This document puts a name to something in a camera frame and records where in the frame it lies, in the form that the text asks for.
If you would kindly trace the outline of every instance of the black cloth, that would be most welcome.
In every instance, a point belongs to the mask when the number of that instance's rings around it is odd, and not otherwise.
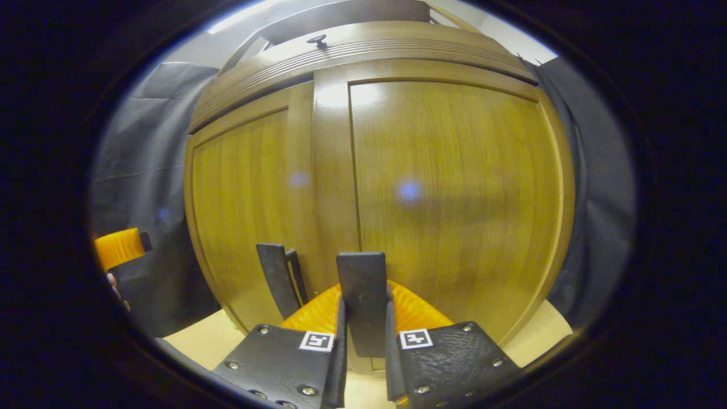
[[[185,145],[194,105],[216,68],[162,63],[121,102],[91,177],[97,236],[138,227],[153,250],[111,272],[149,336],[164,337],[217,311],[197,263],[184,208]]]
[[[558,112],[573,157],[576,202],[566,259],[548,301],[577,329],[604,307],[634,243],[636,182],[624,128],[563,58],[525,62]]]

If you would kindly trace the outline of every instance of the black metal plate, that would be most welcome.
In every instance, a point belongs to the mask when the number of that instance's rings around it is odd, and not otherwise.
[[[139,240],[141,240],[141,247],[144,249],[145,252],[154,250],[154,247],[151,247],[151,237],[149,237],[148,231],[144,230],[140,232]]]
[[[298,311],[300,303],[295,295],[293,280],[290,278],[285,247],[258,243],[257,256],[260,258],[262,273],[265,275],[265,281],[268,282],[275,304],[283,319],[286,319]]]
[[[262,328],[268,332],[261,333]],[[331,352],[298,349],[304,335],[303,331],[258,325],[212,372],[242,389],[262,392],[272,402],[320,409]],[[230,362],[238,368],[230,368]],[[317,393],[303,394],[306,386]]]
[[[388,400],[397,400],[406,394],[406,383],[401,368],[399,347],[396,339],[396,309],[391,287],[386,283],[386,394]]]
[[[298,289],[298,295],[303,305],[308,303],[308,292],[305,291],[305,283],[303,282],[303,273],[300,271],[300,261],[298,260],[298,252],[290,250],[285,253],[285,258],[290,262],[290,268],[293,270],[293,278],[295,279],[295,287]]]
[[[346,388],[346,371],[348,370],[348,357],[346,356],[346,303],[343,298],[338,300],[338,323],[336,327],[336,341],[333,348],[333,357],[328,369],[326,390],[323,395],[324,407],[343,408]]]
[[[434,345],[418,349],[401,349],[397,340],[413,409],[467,407],[521,372],[474,322],[429,330],[429,335]],[[418,393],[423,386],[428,392]]]
[[[383,358],[388,302],[384,253],[340,253],[336,264],[356,355]]]

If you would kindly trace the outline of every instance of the orange plastic part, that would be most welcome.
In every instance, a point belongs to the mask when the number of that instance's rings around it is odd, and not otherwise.
[[[388,281],[394,299],[397,333],[454,324],[439,310],[408,288],[391,280]],[[341,285],[331,287],[293,313],[280,326],[289,330],[336,333],[340,298]]]
[[[298,331],[336,333],[338,322],[338,300],[341,299],[341,284],[323,291],[288,317],[281,328]]]
[[[117,231],[94,241],[104,271],[144,255],[139,229]]]

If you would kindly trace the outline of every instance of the cabinet door panel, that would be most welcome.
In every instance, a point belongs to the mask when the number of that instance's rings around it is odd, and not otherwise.
[[[389,278],[508,341],[550,290],[572,223],[570,153],[547,98],[433,61],[329,68],[315,82],[314,138],[349,145],[321,149],[353,173],[353,195],[337,200],[359,250],[383,251]],[[348,109],[324,103],[336,100]]]
[[[229,113],[188,144],[185,194],[195,251],[217,300],[247,331],[282,320],[255,245],[298,252],[306,288],[320,249],[310,161],[311,83],[282,90]]]

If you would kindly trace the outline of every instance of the white wall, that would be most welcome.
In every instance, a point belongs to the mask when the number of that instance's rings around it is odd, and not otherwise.
[[[164,58],[164,61],[185,61],[222,68],[235,49],[258,28],[305,9],[335,1],[339,0],[280,1],[267,9],[255,12],[240,23],[216,34],[202,31],[173,49]],[[511,53],[520,54],[522,58],[533,64],[537,64],[537,60],[545,63],[557,57],[554,52],[550,51],[545,45],[540,44],[536,39],[482,9],[459,0],[428,1],[463,19],[473,27],[479,28],[486,36],[498,41]],[[440,23],[454,26],[438,13],[433,12],[433,15]]]
[[[507,51],[515,55],[519,54],[523,59],[535,65],[540,65],[538,61],[545,64],[557,57],[553,51],[540,41],[493,15],[485,17],[482,24],[479,25],[479,30],[484,35],[497,40],[503,47],[507,48]]]

